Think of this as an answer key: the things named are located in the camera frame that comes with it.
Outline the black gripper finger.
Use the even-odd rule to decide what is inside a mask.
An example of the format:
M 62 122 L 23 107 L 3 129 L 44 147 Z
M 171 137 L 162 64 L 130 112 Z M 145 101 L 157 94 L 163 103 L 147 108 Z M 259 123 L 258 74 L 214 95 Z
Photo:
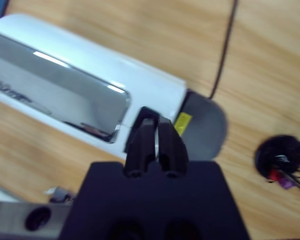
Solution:
M 187 173 L 186 146 L 172 122 L 163 116 L 158 121 L 158 161 L 167 177 L 183 177 Z
M 155 123 L 146 118 L 131 140 L 125 160 L 123 173 L 127 178 L 140 178 L 148 171 L 149 163 L 156 159 Z

